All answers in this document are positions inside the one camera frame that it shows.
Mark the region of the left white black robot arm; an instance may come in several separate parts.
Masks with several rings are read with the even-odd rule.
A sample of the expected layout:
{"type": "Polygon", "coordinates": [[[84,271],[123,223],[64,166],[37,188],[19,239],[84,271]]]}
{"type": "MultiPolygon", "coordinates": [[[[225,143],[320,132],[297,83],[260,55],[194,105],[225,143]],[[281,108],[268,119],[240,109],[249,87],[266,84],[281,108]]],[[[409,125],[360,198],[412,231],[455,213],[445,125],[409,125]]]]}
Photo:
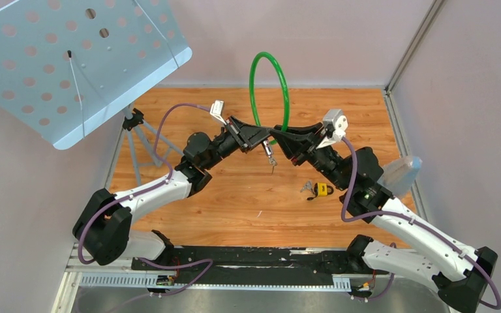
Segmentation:
{"type": "Polygon", "coordinates": [[[127,252],[131,226],[154,210],[201,192],[212,179],[208,172],[233,152],[248,153],[263,144],[280,125],[250,125],[231,116],[220,133],[210,138],[195,132],[187,139],[178,165],[154,181],[123,192],[102,188],[91,196],[72,234],[78,240],[78,258],[83,264],[108,265],[127,252]]]}

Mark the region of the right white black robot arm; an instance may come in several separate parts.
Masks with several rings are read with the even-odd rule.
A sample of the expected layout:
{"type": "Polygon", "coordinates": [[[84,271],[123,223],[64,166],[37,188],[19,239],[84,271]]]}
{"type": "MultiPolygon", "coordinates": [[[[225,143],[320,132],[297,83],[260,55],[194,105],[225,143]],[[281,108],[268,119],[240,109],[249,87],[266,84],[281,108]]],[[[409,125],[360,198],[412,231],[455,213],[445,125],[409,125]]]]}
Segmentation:
{"type": "Polygon", "coordinates": [[[501,309],[501,295],[492,279],[497,253],[489,247],[474,248],[445,234],[405,206],[379,180],[383,169],[370,147],[342,157],[333,148],[345,142],[344,132],[322,123],[311,127],[272,128],[271,136],[292,164],[308,162],[343,191],[341,218],[364,221],[392,233],[411,246],[404,252],[366,235],[350,243],[346,262],[355,272],[366,268],[387,271],[420,283],[458,312],[475,312],[483,304],[486,289],[501,309]]]}

